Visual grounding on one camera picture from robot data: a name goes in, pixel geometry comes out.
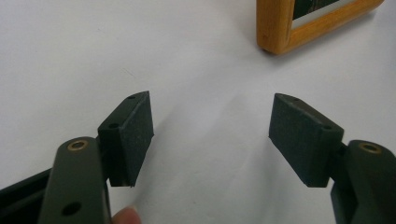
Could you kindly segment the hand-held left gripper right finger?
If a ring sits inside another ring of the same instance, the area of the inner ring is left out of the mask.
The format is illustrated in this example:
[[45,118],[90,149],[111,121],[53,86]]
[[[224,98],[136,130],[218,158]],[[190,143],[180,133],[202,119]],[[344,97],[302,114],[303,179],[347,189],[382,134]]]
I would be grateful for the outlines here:
[[303,100],[275,94],[269,138],[309,188],[327,186],[329,160],[343,135],[343,128]]

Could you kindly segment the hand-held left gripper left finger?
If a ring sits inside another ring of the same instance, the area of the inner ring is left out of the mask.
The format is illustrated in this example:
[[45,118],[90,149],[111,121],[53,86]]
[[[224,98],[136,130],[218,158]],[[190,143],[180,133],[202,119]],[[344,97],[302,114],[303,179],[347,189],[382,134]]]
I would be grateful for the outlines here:
[[134,187],[154,136],[149,91],[126,97],[98,128],[112,187]]

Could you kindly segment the wooden picture frame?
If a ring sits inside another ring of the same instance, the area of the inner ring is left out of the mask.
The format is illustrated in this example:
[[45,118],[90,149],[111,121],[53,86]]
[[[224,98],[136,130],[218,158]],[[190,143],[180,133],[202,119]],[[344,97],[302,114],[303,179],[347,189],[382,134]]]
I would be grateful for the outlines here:
[[275,55],[289,52],[365,15],[384,0],[256,0],[256,39]]

